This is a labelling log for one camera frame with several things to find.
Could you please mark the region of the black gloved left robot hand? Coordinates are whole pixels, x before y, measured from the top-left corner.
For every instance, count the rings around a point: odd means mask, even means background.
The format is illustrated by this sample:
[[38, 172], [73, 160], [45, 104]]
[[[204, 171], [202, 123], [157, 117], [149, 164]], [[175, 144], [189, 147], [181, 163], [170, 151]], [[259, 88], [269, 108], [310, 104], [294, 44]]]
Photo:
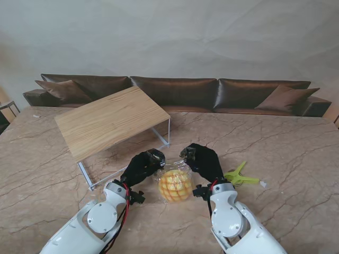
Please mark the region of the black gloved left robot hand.
[[162, 169], [165, 163], [165, 155], [157, 149], [141, 152], [131, 159], [120, 177], [120, 182], [132, 187]]

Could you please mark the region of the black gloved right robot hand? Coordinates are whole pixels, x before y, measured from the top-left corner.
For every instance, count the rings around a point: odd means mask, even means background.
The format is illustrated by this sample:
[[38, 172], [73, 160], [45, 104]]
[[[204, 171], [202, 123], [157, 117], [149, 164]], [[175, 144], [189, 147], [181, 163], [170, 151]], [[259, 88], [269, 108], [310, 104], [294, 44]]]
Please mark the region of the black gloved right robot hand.
[[193, 172], [211, 183], [224, 178], [218, 155], [206, 146], [192, 143], [181, 151], [180, 157]]

